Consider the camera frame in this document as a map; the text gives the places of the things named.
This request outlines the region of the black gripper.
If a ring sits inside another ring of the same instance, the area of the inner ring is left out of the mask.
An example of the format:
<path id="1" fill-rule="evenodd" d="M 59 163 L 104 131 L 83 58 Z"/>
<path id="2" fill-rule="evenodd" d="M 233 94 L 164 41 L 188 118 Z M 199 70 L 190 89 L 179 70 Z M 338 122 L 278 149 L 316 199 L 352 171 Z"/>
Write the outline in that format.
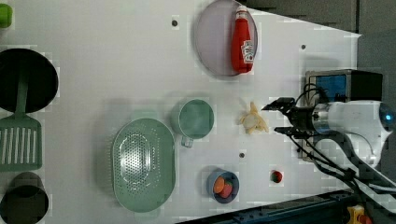
<path id="1" fill-rule="evenodd" d="M 312 123 L 313 107 L 297 107 L 292 97 L 279 97 L 263 110 L 287 112 L 292 127 L 276 127 L 275 132 L 296 139 L 307 139 L 316 133 Z"/>

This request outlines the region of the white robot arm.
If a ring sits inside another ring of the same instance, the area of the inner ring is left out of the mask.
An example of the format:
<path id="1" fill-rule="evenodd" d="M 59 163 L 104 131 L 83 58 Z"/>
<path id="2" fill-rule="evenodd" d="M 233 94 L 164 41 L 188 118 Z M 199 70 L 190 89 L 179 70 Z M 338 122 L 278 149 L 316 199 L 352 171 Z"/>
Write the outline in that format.
<path id="1" fill-rule="evenodd" d="M 304 140 L 307 153 L 324 174 L 362 193 L 388 212 L 395 212 L 395 182 L 376 169 L 382 149 L 395 132 L 395 114 L 379 101 L 329 102 L 299 107 L 281 97 L 264 107 L 290 122 L 276 127 L 292 142 Z"/>

